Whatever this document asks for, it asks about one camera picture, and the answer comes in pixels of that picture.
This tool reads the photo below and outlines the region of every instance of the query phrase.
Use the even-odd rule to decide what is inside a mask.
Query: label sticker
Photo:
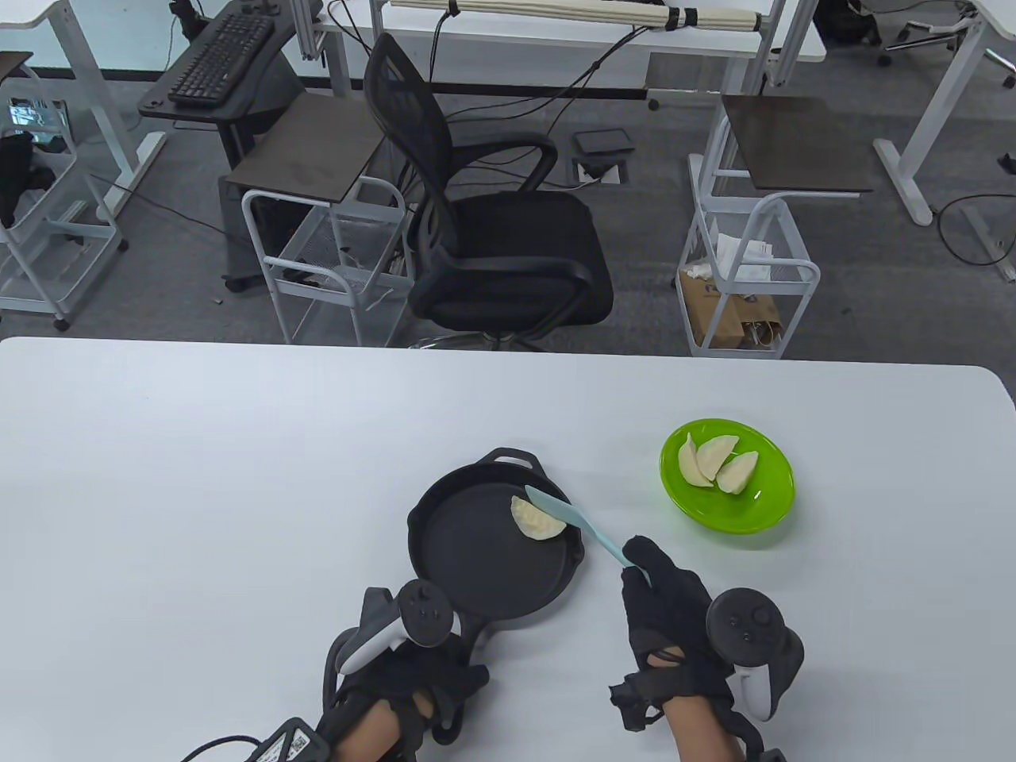
[[[285,741],[285,736],[282,735],[278,738],[274,744],[272,744],[268,750],[257,758],[257,762],[278,762],[279,756],[282,754],[282,742]],[[290,753],[285,755],[287,762],[292,762],[293,758],[296,757],[300,752],[304,750],[309,743],[311,743],[310,737],[299,727],[293,734],[293,743],[290,744]]]

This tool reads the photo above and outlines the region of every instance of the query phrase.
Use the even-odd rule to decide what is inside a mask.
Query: floor
[[[895,34],[906,15],[884,17],[883,34]],[[922,13],[922,17],[931,14]],[[875,65],[870,49],[833,50],[823,64],[801,65],[789,91],[821,94],[842,115],[866,145],[889,137],[901,145],[912,130],[946,66],[949,54],[929,49],[897,55],[893,66]],[[657,62],[693,77],[694,61]],[[920,184],[933,204],[970,193],[1016,192],[1016,179],[996,160],[1016,151],[1016,92],[1002,87],[1004,73],[985,63],[964,94],[922,171]],[[99,177],[112,178],[105,146],[75,85],[57,81],[68,99],[82,154]],[[143,84],[116,82],[118,102],[133,124],[134,103]],[[442,97],[446,110],[497,99]],[[517,127],[546,129],[558,106],[518,120]],[[577,101],[554,136],[567,145],[572,132],[623,126],[636,143],[622,187],[591,186],[574,191],[592,209],[616,289],[611,317],[598,326],[562,329],[546,345],[554,351],[612,354],[687,355],[688,347],[669,287],[689,224],[691,206],[685,157],[701,150],[711,112],[706,108],[663,108],[652,113],[642,102]],[[135,130],[170,129],[172,135],[140,188],[158,204],[219,225],[216,179],[227,170],[215,133],[201,128],[175,130],[144,120]],[[1016,284],[1006,284],[993,267],[953,259],[934,228],[913,226],[869,151],[876,192],[856,202],[797,204],[795,213],[822,280],[791,342],[787,357],[858,362],[980,365],[995,371],[1016,394]],[[526,163],[507,168],[522,172]],[[570,184],[562,167],[552,180]],[[470,171],[457,179],[473,183],[456,192],[484,192],[511,178]],[[999,230],[1016,226],[1012,203],[980,208]],[[226,291],[221,235],[132,200],[120,217],[130,251],[113,266],[82,306],[67,335],[195,341],[276,342],[278,326],[266,292]],[[950,240],[968,256],[977,255],[963,226],[946,220]],[[407,343],[427,332],[408,324],[399,334]],[[45,317],[7,312],[0,337],[53,335]],[[338,333],[335,342],[341,340]]]

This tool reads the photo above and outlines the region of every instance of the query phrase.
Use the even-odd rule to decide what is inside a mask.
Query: black office chair
[[[410,241],[422,270],[408,297],[417,317],[482,334],[493,348],[536,350],[530,341],[560,325],[589,325],[611,314],[611,274],[589,209],[567,193],[536,190],[558,158],[550,137],[506,133],[452,144],[430,86],[388,34],[374,45],[364,91],[426,192]],[[517,191],[448,200],[455,173],[525,146],[539,148],[541,157]]]

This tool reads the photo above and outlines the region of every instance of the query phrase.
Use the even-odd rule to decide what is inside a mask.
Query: black glove
[[[745,742],[748,759],[758,758],[762,737],[747,717],[734,711],[734,694],[726,684],[734,666],[716,653],[706,634],[712,596],[702,580],[695,572],[675,566],[648,537],[632,537],[625,544],[624,554],[640,567],[628,567],[621,573],[628,640],[640,670],[627,676],[623,686],[611,689],[625,726],[642,729],[659,718],[663,703],[675,696],[703,696],[723,729]],[[649,575],[648,582],[643,569]],[[684,656],[664,650],[673,646],[680,647]],[[677,666],[650,666],[650,654]],[[660,713],[646,718],[646,705]]]
[[[486,666],[463,666],[462,642],[457,635],[436,648],[411,641],[386,651],[359,672],[346,676],[334,703],[326,707],[317,733],[334,746],[353,729],[376,702],[384,699],[398,716],[402,741],[396,756],[412,760],[424,732],[451,720],[455,710],[490,681]],[[424,717],[412,700],[420,692],[434,704]]]
[[[648,537],[632,537],[625,543],[624,554],[645,569],[651,582],[646,582],[641,569],[635,567],[621,573],[628,640],[639,669],[648,669],[650,653],[663,660],[675,660],[662,651],[676,645],[685,653],[679,660],[691,668],[699,695],[723,693],[734,668],[709,643],[705,615],[712,596],[698,574],[679,569]]]

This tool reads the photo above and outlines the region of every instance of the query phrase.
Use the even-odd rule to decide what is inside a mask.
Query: light blue spatula
[[[535,487],[526,487],[525,494],[529,498],[529,502],[544,513],[554,516],[558,521],[564,521],[566,524],[577,526],[582,531],[588,532],[608,553],[620,561],[622,566],[635,566],[635,564],[628,560],[613,539],[593,526],[592,522],[585,517],[585,514],[571,503],[558,500],[556,497],[548,495]],[[645,573],[645,569],[642,570],[642,573],[645,574],[646,581],[649,581],[649,575]]]

